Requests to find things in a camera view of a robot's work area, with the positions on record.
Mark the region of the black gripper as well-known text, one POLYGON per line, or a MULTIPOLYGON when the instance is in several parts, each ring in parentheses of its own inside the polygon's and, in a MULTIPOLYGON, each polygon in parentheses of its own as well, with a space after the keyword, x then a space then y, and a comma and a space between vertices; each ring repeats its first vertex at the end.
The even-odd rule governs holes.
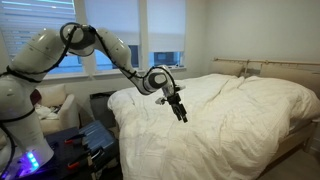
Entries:
POLYGON ((174 94, 167 98, 169 105, 171 106, 174 114, 178 120, 182 120, 184 123, 187 122, 186 110, 184 106, 180 103, 181 98, 178 94, 174 94))

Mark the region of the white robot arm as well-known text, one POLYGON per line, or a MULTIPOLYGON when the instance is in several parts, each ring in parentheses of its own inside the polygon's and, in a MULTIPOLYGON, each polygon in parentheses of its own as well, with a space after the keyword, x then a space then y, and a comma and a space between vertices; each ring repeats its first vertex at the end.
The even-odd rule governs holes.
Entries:
POLYGON ((10 143, 1 180, 28 177, 52 159, 54 151, 44 138, 30 95, 68 53, 86 57, 96 50, 108 57, 141 94, 162 90, 163 96, 156 102, 170 104, 179 120, 187 120, 178 94, 182 87, 175 83, 167 66, 153 66, 139 74, 131 64, 131 49, 105 28, 76 22, 66 23, 58 31, 45 28, 23 46, 1 75, 0 123, 10 143))

